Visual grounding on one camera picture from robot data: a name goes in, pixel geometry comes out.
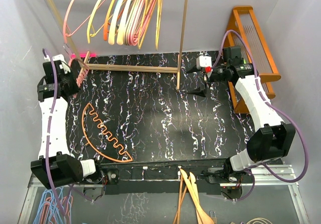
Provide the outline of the yellow velvet hanger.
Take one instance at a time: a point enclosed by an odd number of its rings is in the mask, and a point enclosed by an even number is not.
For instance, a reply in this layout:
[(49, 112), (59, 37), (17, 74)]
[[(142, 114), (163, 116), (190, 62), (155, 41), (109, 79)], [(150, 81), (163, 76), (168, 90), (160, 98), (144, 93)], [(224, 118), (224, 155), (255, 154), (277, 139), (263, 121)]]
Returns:
[(157, 7), (157, 0), (145, 0), (144, 2), (144, 12), (141, 19), (140, 26), (138, 28), (138, 48), (142, 47), (152, 14), (155, 7)]
[(161, 27), (163, 0), (157, 0), (156, 32), (155, 32), (155, 49), (158, 50), (159, 32)]

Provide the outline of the pink wavy wire hanger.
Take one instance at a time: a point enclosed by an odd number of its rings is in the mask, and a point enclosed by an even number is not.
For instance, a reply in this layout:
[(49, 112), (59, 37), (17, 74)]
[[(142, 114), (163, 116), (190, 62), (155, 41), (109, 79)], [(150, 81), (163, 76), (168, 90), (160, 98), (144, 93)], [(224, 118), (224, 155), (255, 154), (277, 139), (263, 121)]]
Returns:
[(85, 78), (87, 77), (88, 72), (89, 72), (89, 67), (88, 67), (87, 63), (88, 63), (88, 60), (89, 60), (90, 51), (87, 51), (87, 53), (86, 53), (87, 56), (85, 58), (77, 58), (77, 57), (76, 58), (71, 58), (72, 53), (71, 53), (70, 50), (68, 50), (69, 47), (66, 44), (64, 44), (63, 48), (64, 48), (65, 52), (68, 54), (68, 56), (69, 56), (69, 62), (68, 62), (68, 66), (69, 67), (72, 66), (73, 60), (77, 60), (78, 62), (80, 62), (80, 64), (81, 63), (83, 64), (83, 66), (81, 67), (81, 70), (80, 70), (80, 72), (79, 72), (79, 74), (78, 74), (78, 76), (76, 78), (76, 83), (77, 83), (78, 87), (80, 87), (81, 84), (83, 83), (83, 81), (85, 80)]

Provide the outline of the wooden hangers on floor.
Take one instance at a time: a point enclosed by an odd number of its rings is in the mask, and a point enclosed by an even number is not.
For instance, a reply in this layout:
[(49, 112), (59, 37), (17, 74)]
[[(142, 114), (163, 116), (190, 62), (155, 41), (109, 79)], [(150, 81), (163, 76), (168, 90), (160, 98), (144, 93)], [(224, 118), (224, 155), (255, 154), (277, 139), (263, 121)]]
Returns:
[(180, 223), (181, 207), (187, 193), (189, 193), (194, 204), (197, 223), (216, 223), (214, 218), (206, 214), (200, 205), (195, 175), (192, 172), (188, 174), (183, 168), (180, 168), (179, 200), (173, 223)]

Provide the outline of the orange wavy wire hanger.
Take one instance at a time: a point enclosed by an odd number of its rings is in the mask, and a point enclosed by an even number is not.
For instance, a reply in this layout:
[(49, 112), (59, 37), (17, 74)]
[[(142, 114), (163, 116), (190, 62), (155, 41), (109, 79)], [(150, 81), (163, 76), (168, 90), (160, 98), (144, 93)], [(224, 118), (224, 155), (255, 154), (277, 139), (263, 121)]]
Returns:
[[(85, 114), (86, 112), (89, 113), (90, 116), (93, 117), (93, 121), (95, 123), (97, 123), (97, 128), (101, 129), (101, 133), (107, 137), (107, 141), (112, 143), (112, 146), (115, 150), (117, 150), (118, 155), (125, 155), (128, 158), (125, 160), (118, 160), (115, 158), (112, 158), (110, 156), (107, 156), (105, 154), (103, 154), (101, 151), (99, 151), (90, 141), (90, 139), (88, 138), (87, 132), (85, 130)], [(119, 142), (119, 140), (112, 134), (112, 132), (110, 132), (108, 130), (108, 128), (105, 126), (105, 124), (103, 123), (103, 121), (99, 118), (98, 113), (95, 111), (95, 108), (93, 107), (93, 105), (91, 103), (87, 103), (83, 112), (82, 112), (82, 120), (81, 120), (81, 124), (82, 124), (82, 132), (83, 135), (85, 137), (85, 140), (87, 141), (87, 145), (89, 145), (97, 154), (99, 154), (100, 156), (104, 157), (105, 159), (108, 159), (110, 161), (116, 162), (116, 163), (129, 163), (129, 162), (133, 162), (133, 158), (132, 156), (125, 150), (125, 147), (123, 144), (121, 144)]]

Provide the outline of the yellow wavy wire hanger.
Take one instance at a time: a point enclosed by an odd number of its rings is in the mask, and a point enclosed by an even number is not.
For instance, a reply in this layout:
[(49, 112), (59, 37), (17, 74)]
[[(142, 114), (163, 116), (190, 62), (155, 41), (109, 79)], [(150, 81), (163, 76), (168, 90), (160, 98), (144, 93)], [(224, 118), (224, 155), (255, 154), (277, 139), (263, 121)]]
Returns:
[(96, 3), (95, 3), (95, 6), (91, 12), (91, 15), (90, 15), (90, 18), (89, 18), (89, 21), (88, 21), (88, 25), (87, 25), (87, 30), (86, 30), (86, 36), (87, 36), (87, 42), (88, 44), (90, 44), (90, 39), (91, 39), (91, 36), (90, 36), (90, 29), (91, 29), (91, 26), (92, 26), (92, 23), (93, 23), (93, 20), (94, 20), (94, 16), (97, 12), (97, 9), (100, 5), (100, 3), (102, 2), (102, 0), (97, 0)]

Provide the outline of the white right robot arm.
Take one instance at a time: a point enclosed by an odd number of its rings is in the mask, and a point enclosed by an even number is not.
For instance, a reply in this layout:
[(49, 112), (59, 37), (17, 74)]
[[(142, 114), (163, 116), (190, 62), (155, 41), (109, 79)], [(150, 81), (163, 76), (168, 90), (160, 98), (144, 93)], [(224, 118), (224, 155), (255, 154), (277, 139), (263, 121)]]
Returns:
[(287, 156), (296, 130), (269, 106), (270, 100), (262, 88), (261, 80), (255, 76), (253, 65), (244, 62), (240, 47), (224, 48), (223, 60), (223, 64), (213, 67), (210, 56), (199, 56), (196, 65), (188, 73), (201, 72), (205, 86), (189, 93), (204, 97), (212, 82), (229, 81), (244, 100), (254, 123), (255, 134), (243, 151), (227, 158), (223, 170), (215, 172), (221, 178), (235, 182), (245, 169)]

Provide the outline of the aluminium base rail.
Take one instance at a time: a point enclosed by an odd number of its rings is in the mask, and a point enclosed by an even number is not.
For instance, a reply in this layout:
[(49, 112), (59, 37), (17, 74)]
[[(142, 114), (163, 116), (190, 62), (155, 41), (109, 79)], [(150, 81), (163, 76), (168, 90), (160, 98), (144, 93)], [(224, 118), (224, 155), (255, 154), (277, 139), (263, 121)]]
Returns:
[[(292, 165), (268, 165), (268, 167), (276, 173), (279, 177), (284, 179), (295, 179), (296, 175)], [(276, 177), (274, 177), (264, 166), (258, 166), (252, 169), (252, 174), (255, 177), (255, 186), (259, 185), (298, 185), (298, 182), (288, 183), (283, 182)], [(217, 183), (220, 183), (221, 186), (235, 186), (236, 182), (227, 182), (225, 180), (217, 180)], [(251, 176), (243, 176), (241, 182), (243, 186), (252, 185)]]

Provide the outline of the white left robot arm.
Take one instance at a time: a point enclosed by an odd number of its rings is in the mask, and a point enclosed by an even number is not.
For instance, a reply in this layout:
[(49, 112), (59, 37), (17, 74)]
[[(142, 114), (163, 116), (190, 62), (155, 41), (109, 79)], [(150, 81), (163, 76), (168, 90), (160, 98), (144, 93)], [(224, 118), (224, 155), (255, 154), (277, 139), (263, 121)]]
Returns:
[(72, 157), (66, 139), (68, 98), (80, 89), (71, 68), (63, 60), (47, 59), (43, 63), (45, 76), (37, 85), (42, 113), (42, 140), (38, 159), (31, 162), (31, 171), (50, 189), (50, 182), (60, 187), (89, 179), (99, 183), (103, 170), (93, 159), (84, 161)]

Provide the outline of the pink tape strip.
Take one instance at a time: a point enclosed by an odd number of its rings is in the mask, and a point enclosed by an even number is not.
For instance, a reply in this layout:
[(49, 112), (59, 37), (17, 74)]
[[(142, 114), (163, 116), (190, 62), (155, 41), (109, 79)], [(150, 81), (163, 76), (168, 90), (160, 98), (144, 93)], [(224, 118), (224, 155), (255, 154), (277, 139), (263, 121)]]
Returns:
[[(79, 54), (79, 56), (80, 56), (80, 58), (85, 58), (85, 57), (87, 56), (87, 54)], [(97, 57), (97, 55), (94, 54), (94, 53), (90, 53), (90, 54), (89, 54), (89, 57)], [(75, 55), (75, 54), (72, 54), (72, 55), (71, 55), (71, 58), (76, 58), (76, 55)]]

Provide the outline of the orange thin hanger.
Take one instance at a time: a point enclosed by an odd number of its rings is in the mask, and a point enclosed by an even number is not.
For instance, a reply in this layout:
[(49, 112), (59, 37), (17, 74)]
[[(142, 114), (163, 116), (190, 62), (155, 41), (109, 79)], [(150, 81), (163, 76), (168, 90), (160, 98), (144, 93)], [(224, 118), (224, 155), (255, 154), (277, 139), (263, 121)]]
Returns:
[(103, 27), (103, 40), (107, 41), (108, 33), (109, 33), (109, 26), (110, 26), (110, 18), (112, 18), (113, 13), (112, 10), (114, 9), (116, 0), (111, 0), (110, 5), (107, 10), (107, 14), (105, 17), (104, 27)]

